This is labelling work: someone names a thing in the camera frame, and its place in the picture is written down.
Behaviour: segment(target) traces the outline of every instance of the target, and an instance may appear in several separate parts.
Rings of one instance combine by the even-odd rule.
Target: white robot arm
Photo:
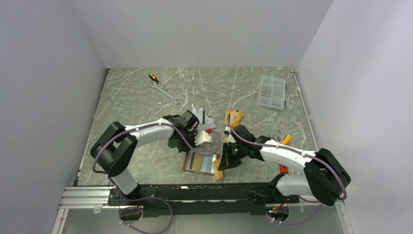
[[[181,116],[165,116],[157,121],[123,126],[112,123],[91,149],[91,155],[128,199],[139,198],[140,185],[128,170],[135,148],[158,140],[168,140],[168,146],[179,152],[194,150],[199,120],[189,110]],[[120,133],[128,132],[114,140]],[[339,198],[342,186],[329,170],[316,160],[301,155],[320,158],[339,175],[344,187],[351,179],[330,151],[304,151],[287,147],[269,137],[255,138],[243,125],[231,131],[235,143],[223,144],[223,157],[219,170],[227,170],[241,164],[241,158],[250,157],[261,161],[272,161],[294,169],[296,175],[279,174],[268,184],[268,190],[276,200],[290,195],[311,195],[326,205],[333,205]]]

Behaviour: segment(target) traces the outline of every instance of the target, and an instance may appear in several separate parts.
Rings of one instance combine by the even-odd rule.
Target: black bracket
[[[316,157],[336,171],[345,188],[350,184],[350,176],[329,150],[320,149],[316,152]],[[327,206],[333,206],[343,191],[331,171],[325,169],[321,163],[311,160],[304,167],[304,173],[314,197]]]
[[[141,189],[141,195],[142,197],[157,196],[157,189],[156,187],[145,186],[144,188]],[[141,205],[153,206],[156,204],[156,202],[157,202],[156,199],[146,199],[146,200],[141,201]],[[111,192],[109,193],[108,206],[130,206],[130,205],[137,205],[138,203],[139,203],[138,201],[123,200],[119,194],[119,191],[115,188],[111,189]]]
[[[297,195],[290,196],[274,196],[274,191],[271,186],[268,188],[252,187],[247,194],[252,198],[253,204],[269,204],[269,203],[282,203],[287,198],[286,203],[299,203],[300,200]]]

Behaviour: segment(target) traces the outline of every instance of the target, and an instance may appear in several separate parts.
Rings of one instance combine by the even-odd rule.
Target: white wall
[[[333,0],[69,0],[105,67],[297,67]]]
[[[412,233],[413,2],[335,0],[298,68],[356,233]]]
[[[47,234],[105,70],[66,0],[2,0],[0,32],[0,233]]]

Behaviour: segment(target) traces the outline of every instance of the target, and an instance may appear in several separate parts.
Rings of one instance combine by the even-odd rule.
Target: gray metal part
[[[269,135],[270,135],[271,139],[275,140],[278,143],[282,143],[282,141],[285,139],[286,134],[285,134],[285,131],[283,129],[278,128],[278,131],[280,132],[280,134],[278,134],[278,135],[275,135],[274,133],[270,133]]]
[[[178,99],[181,99],[181,98],[175,97],[174,95],[170,94],[170,93],[169,93],[168,91],[166,91],[165,89],[159,87],[159,85],[158,85],[155,81],[153,81],[153,82],[149,85],[149,87],[155,88],[155,89],[161,91],[163,94],[165,94],[165,95],[168,96],[170,99],[172,99],[172,102],[173,102],[173,103],[179,104]]]

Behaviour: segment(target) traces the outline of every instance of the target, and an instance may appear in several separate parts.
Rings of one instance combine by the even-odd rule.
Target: metal bracket
[[[52,234],[62,233],[68,212],[69,212],[69,209],[61,209],[57,211],[57,217],[55,220],[55,225],[53,226],[53,229],[52,229]]]
[[[295,69],[294,72],[291,73],[291,75],[293,77],[293,80],[295,82],[296,87],[299,87],[296,72],[297,72],[297,70]],[[305,103],[304,103],[304,99],[302,98],[301,90],[297,91],[297,93],[298,93],[298,96],[300,98],[302,108],[304,110],[305,120],[307,121],[308,128],[310,129],[310,135],[311,135],[311,139],[313,140],[314,148],[316,149],[316,151],[318,151],[319,146],[317,145],[316,137],[314,136],[313,127],[311,126],[310,118],[308,117],[307,108],[305,107]]]
[[[351,223],[344,202],[337,201],[336,210],[338,219],[340,220],[341,227],[343,228],[343,233],[353,234],[353,228],[351,227]]]
[[[97,106],[96,106],[96,109],[95,109],[95,112],[94,112],[91,130],[89,132],[88,141],[86,142],[85,150],[83,151],[83,156],[82,156],[82,160],[80,161],[79,170],[77,171],[75,184],[77,184],[77,182],[79,181],[80,173],[82,172],[83,162],[85,161],[86,155],[88,155],[88,146],[89,146],[90,140],[92,138],[93,127],[94,127],[94,124],[95,124],[96,119],[97,119],[97,114],[99,112],[100,104],[102,103],[103,92],[105,91],[106,84],[108,83],[109,73],[111,72],[111,70],[107,69],[106,71],[107,71],[107,73],[106,73],[106,76],[105,76],[105,81],[103,82],[102,90],[100,91],[99,102],[97,103]]]
[[[141,196],[142,197],[154,197],[157,196],[157,191],[155,187],[143,187],[141,190]],[[147,200],[142,200],[141,204],[143,206],[153,206],[155,205],[157,201],[155,199],[147,199]],[[115,188],[111,189],[110,194],[109,194],[109,200],[108,200],[108,206],[131,206],[131,205],[136,205],[137,202],[133,203],[127,203],[125,202],[119,194],[119,191]]]
[[[66,187],[59,209],[119,208],[119,206],[108,206],[109,188],[105,186]]]

